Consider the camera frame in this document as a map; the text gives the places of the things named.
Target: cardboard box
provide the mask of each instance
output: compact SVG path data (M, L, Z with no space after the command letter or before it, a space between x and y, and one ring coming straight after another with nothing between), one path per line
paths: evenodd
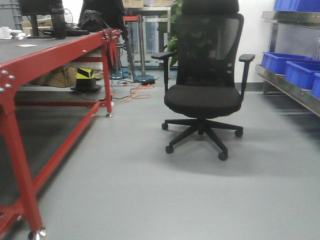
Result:
M173 0L143 0L145 7L170 7Z
M37 77L30 83L58 88L69 88L76 85L77 68L60 66L51 72Z
M143 0L122 0L123 6L126 8L141 8L144 6Z
M38 27L52 26L51 18L38 19L37 22L38 22ZM22 21L21 26L23 28L31 28L31 22L30 21Z

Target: headrest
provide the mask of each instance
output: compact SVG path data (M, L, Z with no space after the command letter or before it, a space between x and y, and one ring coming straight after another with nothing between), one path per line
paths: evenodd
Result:
M238 0L183 0L182 13L193 14L236 14Z

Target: monitor stand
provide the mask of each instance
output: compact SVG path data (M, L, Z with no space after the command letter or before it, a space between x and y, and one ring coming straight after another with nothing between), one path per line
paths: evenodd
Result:
M53 39L55 36L53 35L39 35L38 21L37 16L30 16L30 22L32 27L32 35L27 36L28 39Z

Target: green plant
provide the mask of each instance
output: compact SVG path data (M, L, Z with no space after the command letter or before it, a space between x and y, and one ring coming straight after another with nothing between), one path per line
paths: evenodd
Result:
M181 14L183 0L174 0L171 6L171 18L170 18L170 40L165 46L168 52L176 52L178 50L178 37L176 31L176 19ZM159 22L157 29L161 33L168 32L168 26L166 22ZM175 65L178 62L178 56L175 55L172 57L170 62L170 67Z

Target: chair base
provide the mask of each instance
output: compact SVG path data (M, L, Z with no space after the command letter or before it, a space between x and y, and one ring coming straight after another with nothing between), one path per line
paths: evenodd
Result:
M242 126L237 125L231 125L223 122L217 122L207 119L167 119L162 123L162 129L167 130L168 124L175 124L175 125L184 125L184 126L190 126L185 131L180 133L177 137L175 137L171 142L169 142L169 145L165 147L165 151L168 154L171 154L174 152L174 145L180 142L181 140L185 139L186 137L190 136L194 132L198 132L199 135L203 135L206 133L212 141L215 142L215 144L222 150L218 154L218 158L221 161L225 161L228 158L228 149L223 144L223 142L218 138L218 136L215 134L213 129L229 129L229 130L235 130L235 136L241 137L244 133L244 128Z

